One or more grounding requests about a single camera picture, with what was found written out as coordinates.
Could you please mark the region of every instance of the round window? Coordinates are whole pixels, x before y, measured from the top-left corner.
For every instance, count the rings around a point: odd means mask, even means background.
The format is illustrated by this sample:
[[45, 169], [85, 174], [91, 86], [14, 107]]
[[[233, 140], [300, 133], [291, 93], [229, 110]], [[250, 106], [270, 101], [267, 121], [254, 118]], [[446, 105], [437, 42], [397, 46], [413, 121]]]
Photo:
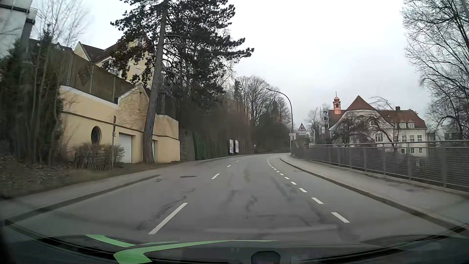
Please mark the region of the round window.
[[91, 130], [91, 143], [99, 144], [99, 140], [101, 139], [101, 130], [99, 127], [95, 126]]

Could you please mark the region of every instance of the yellow building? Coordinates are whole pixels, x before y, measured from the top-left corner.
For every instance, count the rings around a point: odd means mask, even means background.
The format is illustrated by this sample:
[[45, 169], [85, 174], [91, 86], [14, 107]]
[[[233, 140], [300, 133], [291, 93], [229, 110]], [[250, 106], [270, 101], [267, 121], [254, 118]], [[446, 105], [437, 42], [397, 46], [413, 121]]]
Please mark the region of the yellow building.
[[[143, 41], [144, 41], [144, 38], [139, 38], [139, 39], [136, 39], [135, 42], [131, 45], [142, 45]], [[108, 47], [107, 49], [100, 49], [97, 47], [82, 44], [79, 41], [73, 52], [77, 54], [78, 56], [86, 59], [89, 62], [92, 62], [93, 64], [99, 67], [103, 67], [103, 64], [111, 65], [111, 67], [109, 67], [107, 71], [118, 77], [122, 77], [121, 71], [112, 68], [114, 58], [111, 57], [111, 51], [115, 50], [116, 48], [117, 48], [117, 43]], [[139, 61], [138, 63], [135, 63], [135, 61], [131, 61], [129, 63], [129, 70], [127, 72], [126, 80], [127, 81], [131, 80], [135, 74], [137, 75], [142, 74], [142, 72], [146, 68], [145, 63], [146, 63], [146, 59], [143, 59]]]
[[[111, 144], [116, 116], [115, 145], [124, 148], [123, 162], [143, 161], [142, 137], [148, 107], [148, 90], [142, 84], [117, 95], [115, 102], [71, 86], [61, 85], [64, 99], [62, 121], [68, 155], [86, 143]], [[155, 162], [179, 161], [179, 122], [167, 115], [156, 115], [153, 128]]]

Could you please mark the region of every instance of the lamp post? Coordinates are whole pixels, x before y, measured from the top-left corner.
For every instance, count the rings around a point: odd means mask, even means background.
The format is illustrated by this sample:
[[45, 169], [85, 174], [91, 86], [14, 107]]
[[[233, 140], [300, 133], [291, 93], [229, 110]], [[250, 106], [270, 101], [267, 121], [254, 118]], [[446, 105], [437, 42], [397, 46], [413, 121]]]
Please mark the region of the lamp post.
[[[276, 93], [281, 93], [283, 94], [287, 99], [288, 99], [288, 102], [290, 103], [290, 113], [291, 113], [291, 116], [292, 116], [292, 127], [290, 128], [290, 133], [293, 133], [293, 107], [292, 107], [292, 102], [290, 101], [290, 98], [288, 98], [288, 96], [282, 92], [279, 92], [279, 91], [274, 91], [272, 89], [269, 89], [269, 88], [266, 88], [267, 90], [271, 91], [271, 92], [276, 92]], [[290, 140], [290, 154], [293, 154], [293, 151], [292, 151], [292, 141], [293, 139]]]

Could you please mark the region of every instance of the bell tower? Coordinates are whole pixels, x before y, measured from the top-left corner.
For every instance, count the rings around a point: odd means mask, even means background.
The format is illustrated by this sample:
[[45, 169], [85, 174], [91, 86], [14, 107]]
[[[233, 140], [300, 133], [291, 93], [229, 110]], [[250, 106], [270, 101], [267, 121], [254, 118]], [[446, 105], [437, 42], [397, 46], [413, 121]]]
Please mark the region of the bell tower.
[[342, 112], [340, 110], [340, 99], [337, 97], [337, 92], [335, 92], [333, 106], [334, 106], [334, 114], [340, 115]]

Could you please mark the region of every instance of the road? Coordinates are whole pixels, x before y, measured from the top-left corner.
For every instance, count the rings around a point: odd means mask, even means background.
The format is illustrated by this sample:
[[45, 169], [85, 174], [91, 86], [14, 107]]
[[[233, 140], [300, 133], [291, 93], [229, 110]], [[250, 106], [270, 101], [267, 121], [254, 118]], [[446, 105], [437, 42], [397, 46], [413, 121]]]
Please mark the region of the road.
[[283, 163], [282, 155], [167, 167], [159, 177], [17, 224], [44, 236], [100, 234], [141, 242], [266, 239], [327, 244], [446, 231], [299, 171]]

